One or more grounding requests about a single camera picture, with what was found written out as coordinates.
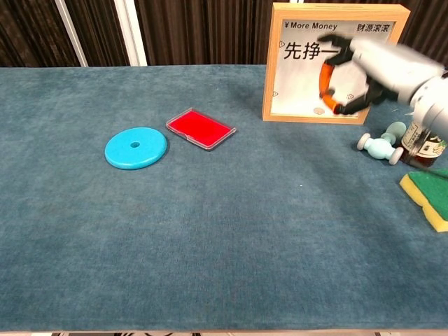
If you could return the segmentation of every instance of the white toy wheel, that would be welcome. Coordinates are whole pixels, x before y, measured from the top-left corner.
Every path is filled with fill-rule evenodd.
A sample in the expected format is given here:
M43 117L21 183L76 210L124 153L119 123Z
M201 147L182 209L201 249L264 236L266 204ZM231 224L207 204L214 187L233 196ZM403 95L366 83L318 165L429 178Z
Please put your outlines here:
M365 142L370 139L369 133L364 133L364 135L359 139L358 145L356 146L359 151L364 149Z
M401 155L403 155L403 148L402 147L398 147L397 149L394 150L394 152L392 153L391 158L389 159L389 164L391 165L396 165L397 162L400 160Z

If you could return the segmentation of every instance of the blue disc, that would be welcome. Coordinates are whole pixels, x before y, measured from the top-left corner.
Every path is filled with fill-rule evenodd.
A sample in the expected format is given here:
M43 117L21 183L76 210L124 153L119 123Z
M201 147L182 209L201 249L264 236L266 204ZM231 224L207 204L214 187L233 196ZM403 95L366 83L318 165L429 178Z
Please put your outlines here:
M156 129L137 127L113 136L104 149L107 162L120 169L140 169L158 161L167 149L165 136Z

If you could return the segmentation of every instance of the green sponge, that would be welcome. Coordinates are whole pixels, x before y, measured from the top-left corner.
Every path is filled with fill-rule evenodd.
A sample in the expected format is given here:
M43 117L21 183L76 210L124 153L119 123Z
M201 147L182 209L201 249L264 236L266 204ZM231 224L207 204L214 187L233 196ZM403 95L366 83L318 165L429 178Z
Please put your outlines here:
M448 169L436 172L448 176ZM448 232L448 178L413 171L402 178L400 185L423 208L425 217L437 232Z

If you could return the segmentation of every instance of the brown curtain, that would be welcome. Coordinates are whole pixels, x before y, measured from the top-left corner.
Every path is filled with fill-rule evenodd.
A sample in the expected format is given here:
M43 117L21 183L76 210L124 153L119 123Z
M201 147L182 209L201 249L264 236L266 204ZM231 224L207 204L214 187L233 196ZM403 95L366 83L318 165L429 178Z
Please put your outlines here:
M134 0L150 65L264 64L273 2Z
M79 65L53 0L0 0L0 66Z
M411 11L400 42L443 64L448 64L447 0L305 0L333 4L401 4Z
M89 67L130 65L113 0L66 0Z

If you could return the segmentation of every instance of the blue tablecloth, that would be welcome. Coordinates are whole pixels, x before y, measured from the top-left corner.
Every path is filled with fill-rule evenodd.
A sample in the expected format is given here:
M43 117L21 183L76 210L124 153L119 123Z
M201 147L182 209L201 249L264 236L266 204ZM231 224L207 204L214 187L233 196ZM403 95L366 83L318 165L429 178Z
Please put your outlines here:
M356 150L364 125L263 122L263 66L0 69L0 330L448 328L448 234ZM212 152L165 122L238 128ZM145 169L107 141L154 127ZM434 168L446 167L447 155Z

